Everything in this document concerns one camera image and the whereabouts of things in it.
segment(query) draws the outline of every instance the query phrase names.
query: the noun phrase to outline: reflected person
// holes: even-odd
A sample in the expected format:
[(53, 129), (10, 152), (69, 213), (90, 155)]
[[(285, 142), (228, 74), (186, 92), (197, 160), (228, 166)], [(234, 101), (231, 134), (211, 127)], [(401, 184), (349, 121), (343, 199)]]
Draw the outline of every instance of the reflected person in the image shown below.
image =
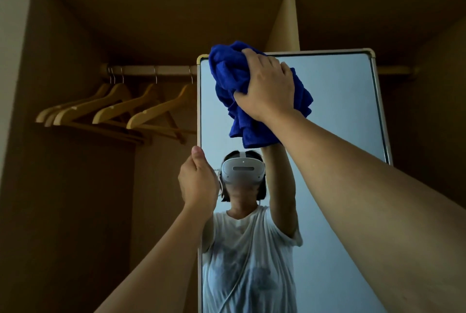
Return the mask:
[[(302, 239), (293, 171), (281, 144), (261, 151), (265, 164), (255, 151), (223, 160), (220, 191), (231, 208), (214, 213), (203, 232), (204, 313), (296, 312), (292, 251)], [(270, 206), (258, 204), (266, 184)]]

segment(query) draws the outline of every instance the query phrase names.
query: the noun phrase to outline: fingernail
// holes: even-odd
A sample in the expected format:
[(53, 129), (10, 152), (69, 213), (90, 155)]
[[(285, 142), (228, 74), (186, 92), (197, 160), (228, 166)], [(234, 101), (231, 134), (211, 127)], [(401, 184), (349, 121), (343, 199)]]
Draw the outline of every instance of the fingernail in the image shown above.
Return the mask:
[(191, 154), (198, 154), (199, 152), (202, 152), (202, 149), (199, 146), (193, 146), (191, 149)]

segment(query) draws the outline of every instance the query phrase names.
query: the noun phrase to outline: neck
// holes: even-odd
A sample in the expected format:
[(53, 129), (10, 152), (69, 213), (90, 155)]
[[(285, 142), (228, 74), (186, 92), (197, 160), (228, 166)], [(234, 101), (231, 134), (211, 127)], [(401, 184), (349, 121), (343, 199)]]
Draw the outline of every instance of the neck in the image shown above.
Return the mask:
[(241, 220), (257, 209), (257, 201), (254, 199), (231, 199), (232, 208), (226, 213), (236, 220)]

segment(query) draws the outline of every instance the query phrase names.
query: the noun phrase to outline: short dark hair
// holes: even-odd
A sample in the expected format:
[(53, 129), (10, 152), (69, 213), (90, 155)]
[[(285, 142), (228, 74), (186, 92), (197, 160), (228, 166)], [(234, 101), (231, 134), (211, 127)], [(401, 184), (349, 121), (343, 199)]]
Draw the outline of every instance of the short dark hair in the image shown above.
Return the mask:
[[(225, 158), (223, 159), (223, 162), (225, 162), (226, 160), (229, 160), (230, 158), (239, 157), (239, 156), (240, 156), (240, 152), (238, 150), (231, 151), (228, 155), (225, 156)], [(260, 156), (258, 152), (255, 152), (252, 150), (246, 151), (246, 156), (255, 158), (256, 160), (263, 161), (262, 156)], [(230, 202), (230, 195), (228, 194), (228, 191), (226, 190), (225, 182), (223, 181), (221, 174), (222, 174), (222, 171), (220, 170), (220, 181), (222, 182), (222, 189), (223, 189), (223, 192), (220, 195), (222, 195), (222, 201)], [(257, 200), (264, 200), (266, 195), (267, 195), (267, 185), (266, 185), (265, 175), (264, 175), (264, 179), (260, 182), (259, 191), (257, 192)]]

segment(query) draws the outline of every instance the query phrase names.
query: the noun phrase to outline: white wall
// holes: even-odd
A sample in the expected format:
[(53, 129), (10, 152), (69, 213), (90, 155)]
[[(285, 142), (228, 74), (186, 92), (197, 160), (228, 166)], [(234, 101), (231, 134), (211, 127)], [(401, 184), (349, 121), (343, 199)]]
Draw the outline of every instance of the white wall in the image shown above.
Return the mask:
[[(384, 160), (370, 60), (366, 54), (278, 57), (311, 92), (309, 119)], [(233, 120), (215, 94), (207, 60), (201, 62), (201, 146), (213, 168), (230, 151), (242, 149), (228, 137)], [(296, 207), (304, 244), (294, 249), (298, 311), (385, 312), (312, 198), (296, 165)], [(268, 205), (268, 197), (262, 202)], [(216, 211), (229, 209), (217, 203)]]

